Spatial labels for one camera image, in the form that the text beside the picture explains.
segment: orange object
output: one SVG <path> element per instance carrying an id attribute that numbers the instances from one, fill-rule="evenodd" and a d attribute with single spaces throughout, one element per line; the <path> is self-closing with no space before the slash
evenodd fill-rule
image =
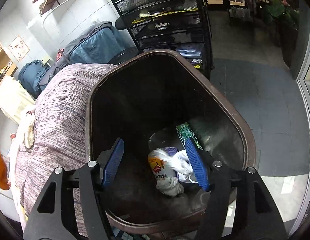
<path id="1" fill-rule="evenodd" d="M 3 190 L 9 189 L 8 178 L 7 178 L 7 166 L 1 154 L 0 154 L 0 188 Z"/>

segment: gray striped cloth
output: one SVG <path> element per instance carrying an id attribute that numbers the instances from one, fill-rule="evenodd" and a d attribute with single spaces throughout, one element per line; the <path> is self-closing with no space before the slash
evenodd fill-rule
<path id="1" fill-rule="evenodd" d="M 74 64 L 65 67 L 36 100 L 33 148 L 22 147 L 17 157 L 16 186 L 29 215 L 53 170 L 80 168 L 85 157 L 85 110 L 97 81 L 115 68 L 109 64 Z M 79 191 L 74 190 L 79 233 L 86 235 Z"/>

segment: crumpled plastic bag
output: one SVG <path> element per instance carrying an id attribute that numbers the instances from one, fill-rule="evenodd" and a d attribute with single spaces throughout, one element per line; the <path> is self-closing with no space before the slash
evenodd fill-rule
<path id="1" fill-rule="evenodd" d="M 166 162 L 166 165 L 178 173 L 178 180 L 186 183 L 197 183 L 193 167 L 189 162 L 186 150 L 174 154 L 172 157 L 166 151 L 157 148 L 156 157 Z"/>
<path id="2" fill-rule="evenodd" d="M 163 194 L 171 197 L 184 193 L 184 187 L 178 182 L 177 177 L 158 180 L 156 188 Z"/>

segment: black mesh drawer cart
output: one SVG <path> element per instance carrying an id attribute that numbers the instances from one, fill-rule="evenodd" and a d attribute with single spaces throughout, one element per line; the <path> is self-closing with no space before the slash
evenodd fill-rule
<path id="1" fill-rule="evenodd" d="M 172 49 L 207 78 L 213 69 L 206 0 L 111 0 L 140 51 Z"/>

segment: yellow strip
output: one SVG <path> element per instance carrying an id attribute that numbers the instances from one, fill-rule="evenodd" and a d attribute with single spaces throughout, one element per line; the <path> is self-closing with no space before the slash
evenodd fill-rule
<path id="1" fill-rule="evenodd" d="M 197 11 L 197 10 L 198 10 L 198 9 L 195 8 L 195 9 L 185 10 L 185 11 L 176 11 L 176 12 L 162 13 L 162 14 L 158 14 L 158 15 L 156 15 L 156 16 L 154 16 L 154 17 L 147 18 L 147 19 L 133 20 L 132 24 L 140 23 L 140 22 L 143 22 L 143 21 L 146 21 L 146 20 L 151 20 L 151 19 L 154 19 L 154 18 L 157 18 L 157 17 L 160 17 L 160 16 L 164 16 L 164 15 L 169 15 L 169 14 L 174 14 L 174 13 L 181 13 L 181 12 L 191 12 L 191 11 Z"/>

